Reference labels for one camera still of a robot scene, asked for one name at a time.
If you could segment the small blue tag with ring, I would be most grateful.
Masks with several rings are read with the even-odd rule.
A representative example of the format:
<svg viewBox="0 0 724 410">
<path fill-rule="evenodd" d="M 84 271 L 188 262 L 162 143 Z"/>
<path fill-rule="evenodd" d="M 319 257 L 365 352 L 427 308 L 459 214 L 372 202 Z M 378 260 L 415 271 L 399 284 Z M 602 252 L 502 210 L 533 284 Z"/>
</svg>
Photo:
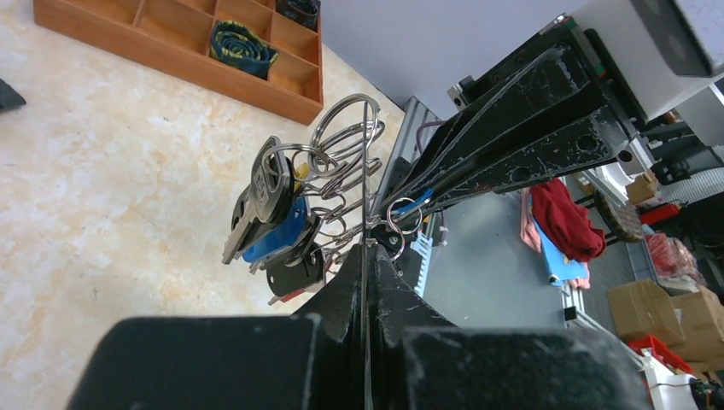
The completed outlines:
<svg viewBox="0 0 724 410">
<path fill-rule="evenodd" d="M 392 202 L 387 209 L 388 228 L 400 235 L 409 235 L 423 225 L 423 206 L 428 204 L 433 191 L 427 189 L 415 199 L 401 197 Z"/>
</svg>

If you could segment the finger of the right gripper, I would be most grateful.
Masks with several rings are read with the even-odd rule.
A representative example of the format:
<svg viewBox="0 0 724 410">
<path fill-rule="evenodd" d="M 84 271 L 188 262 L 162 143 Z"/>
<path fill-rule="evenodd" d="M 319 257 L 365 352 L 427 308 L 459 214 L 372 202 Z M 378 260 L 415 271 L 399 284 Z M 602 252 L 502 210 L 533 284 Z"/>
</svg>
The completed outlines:
<svg viewBox="0 0 724 410">
<path fill-rule="evenodd" d="M 398 199 L 396 187 L 419 160 L 435 157 L 474 126 L 494 137 L 523 124 L 553 131 L 575 121 L 618 121 L 631 128 L 630 142 L 634 124 L 618 91 L 621 78 L 594 30 L 556 25 L 535 34 L 472 82 L 478 98 L 435 131 L 410 173 L 384 201 Z"/>
<path fill-rule="evenodd" d="M 494 137 L 474 126 L 442 152 L 419 160 L 395 189 L 428 214 L 488 192 L 504 193 L 604 165 L 629 142 L 618 121 L 575 121 L 556 130 L 523 124 Z"/>
</svg>

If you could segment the metal key holder plate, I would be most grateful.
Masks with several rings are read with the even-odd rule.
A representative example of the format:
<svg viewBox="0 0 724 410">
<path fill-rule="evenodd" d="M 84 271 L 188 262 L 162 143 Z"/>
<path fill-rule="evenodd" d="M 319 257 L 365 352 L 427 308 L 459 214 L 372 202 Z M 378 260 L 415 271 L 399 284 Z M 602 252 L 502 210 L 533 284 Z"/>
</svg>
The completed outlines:
<svg viewBox="0 0 724 410">
<path fill-rule="evenodd" d="M 363 106 L 363 134 L 361 145 L 361 232 L 360 232 L 360 350 L 362 365 L 362 409 L 374 408 L 374 398 L 371 383 L 371 336 L 370 336 L 370 297 L 368 274 L 368 213 L 370 211 L 369 190 L 367 188 L 368 148 L 369 142 L 377 127 L 377 109 L 366 97 Z"/>
</svg>

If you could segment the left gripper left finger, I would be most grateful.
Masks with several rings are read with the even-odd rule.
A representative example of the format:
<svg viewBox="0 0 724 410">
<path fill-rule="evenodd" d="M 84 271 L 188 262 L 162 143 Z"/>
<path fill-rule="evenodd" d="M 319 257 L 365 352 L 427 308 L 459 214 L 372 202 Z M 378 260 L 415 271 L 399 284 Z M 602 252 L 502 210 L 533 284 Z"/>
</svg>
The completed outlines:
<svg viewBox="0 0 724 410">
<path fill-rule="evenodd" d="M 359 246 L 290 315 L 135 317 L 97 344 L 71 409 L 360 409 Z"/>
</svg>

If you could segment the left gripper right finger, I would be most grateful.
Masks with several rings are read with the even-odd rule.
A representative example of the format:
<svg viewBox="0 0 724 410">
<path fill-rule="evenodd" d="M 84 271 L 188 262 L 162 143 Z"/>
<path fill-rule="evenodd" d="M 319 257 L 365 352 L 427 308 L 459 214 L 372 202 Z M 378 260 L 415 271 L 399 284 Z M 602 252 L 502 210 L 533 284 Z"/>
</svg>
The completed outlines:
<svg viewBox="0 0 724 410">
<path fill-rule="evenodd" d="M 374 409 L 647 409 L 641 370 L 613 336 L 590 328 L 453 325 L 370 251 Z"/>
</svg>

